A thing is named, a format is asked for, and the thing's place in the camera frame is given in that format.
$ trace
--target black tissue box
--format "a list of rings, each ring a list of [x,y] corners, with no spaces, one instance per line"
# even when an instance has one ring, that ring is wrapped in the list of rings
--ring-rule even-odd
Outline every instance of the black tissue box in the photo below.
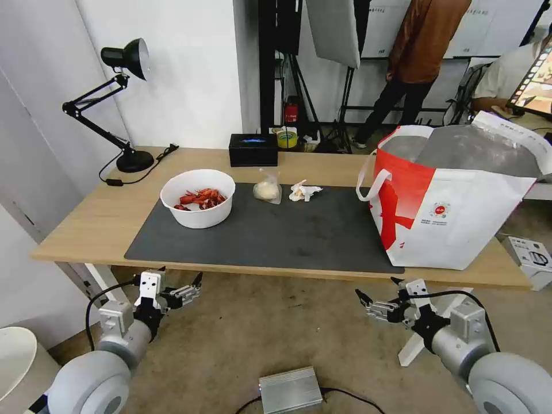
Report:
[[[232,134],[228,152],[232,167],[278,165],[278,142],[275,134]]]

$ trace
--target lamp base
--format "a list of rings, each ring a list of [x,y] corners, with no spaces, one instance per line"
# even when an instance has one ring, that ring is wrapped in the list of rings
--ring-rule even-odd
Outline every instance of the lamp base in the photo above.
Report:
[[[138,173],[150,168],[154,164],[154,157],[146,151],[125,150],[117,158],[117,169],[122,173]]]

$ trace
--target lamp arm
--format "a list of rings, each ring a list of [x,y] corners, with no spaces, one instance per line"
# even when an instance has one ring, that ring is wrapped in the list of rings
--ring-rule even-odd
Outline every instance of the lamp arm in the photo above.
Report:
[[[96,93],[99,90],[102,90],[103,88],[111,85],[112,83],[117,83],[119,85],[119,87],[115,90],[112,90],[112,91],[108,92],[107,94],[105,94],[105,95],[103,95],[99,98],[87,99],[92,94]],[[117,137],[116,135],[104,130],[99,125],[96,125],[95,123],[90,121],[88,118],[86,118],[82,114],[86,109],[88,109],[88,108],[90,108],[90,107],[106,100],[107,98],[115,95],[116,93],[120,92],[121,90],[126,89],[127,84],[128,84],[128,75],[117,74],[111,80],[101,84],[97,88],[92,89],[91,91],[85,93],[84,95],[78,97],[77,99],[74,99],[74,100],[69,101],[69,102],[65,102],[62,105],[62,109],[67,115],[69,115],[70,117],[76,119],[81,124],[83,124],[84,126],[90,128],[95,133],[101,135],[106,140],[108,140],[112,144],[116,145],[118,148],[120,148],[122,150],[125,150],[125,149],[129,150],[131,148],[129,142],[127,142],[127,141]]]

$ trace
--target bag handle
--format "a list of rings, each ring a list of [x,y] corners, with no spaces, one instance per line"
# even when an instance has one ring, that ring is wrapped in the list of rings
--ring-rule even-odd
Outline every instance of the bag handle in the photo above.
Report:
[[[361,168],[361,171],[358,173],[358,181],[356,182],[356,194],[360,201],[370,201],[375,198],[380,192],[381,187],[384,185],[385,180],[391,179],[391,173],[388,170],[381,170],[368,191],[366,196],[363,196],[361,193],[361,185],[364,182],[366,172],[368,171],[368,166],[370,164],[370,159],[368,158],[364,165]]]

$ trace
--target person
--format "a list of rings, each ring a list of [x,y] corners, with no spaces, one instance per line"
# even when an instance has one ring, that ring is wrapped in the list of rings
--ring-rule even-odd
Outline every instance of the person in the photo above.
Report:
[[[550,40],[552,26],[544,40],[521,46],[495,60],[477,85],[471,108],[487,112],[493,106],[506,109],[509,99]]]
[[[439,75],[441,62],[472,0],[412,0],[389,55],[387,85],[352,142],[366,142],[406,95],[400,125],[411,125]]]

